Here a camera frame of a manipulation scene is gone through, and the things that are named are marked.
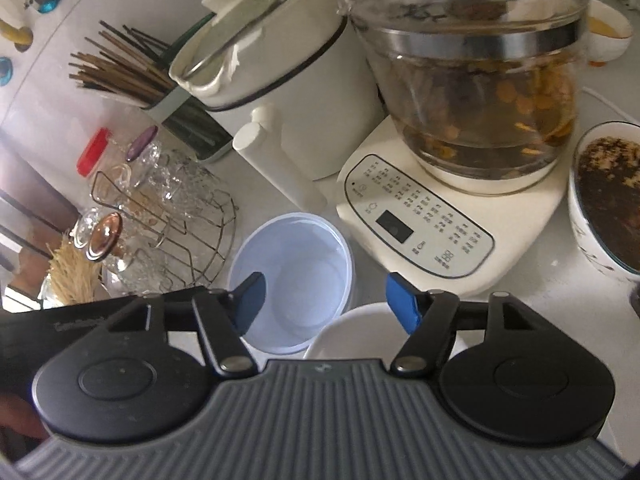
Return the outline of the person's left hand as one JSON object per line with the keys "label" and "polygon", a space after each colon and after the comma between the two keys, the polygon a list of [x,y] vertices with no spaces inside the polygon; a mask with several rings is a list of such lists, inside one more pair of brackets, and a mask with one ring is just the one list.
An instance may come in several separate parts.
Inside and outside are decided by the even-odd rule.
{"label": "person's left hand", "polygon": [[49,437],[35,409],[12,393],[2,393],[0,396],[0,425],[39,441]]}

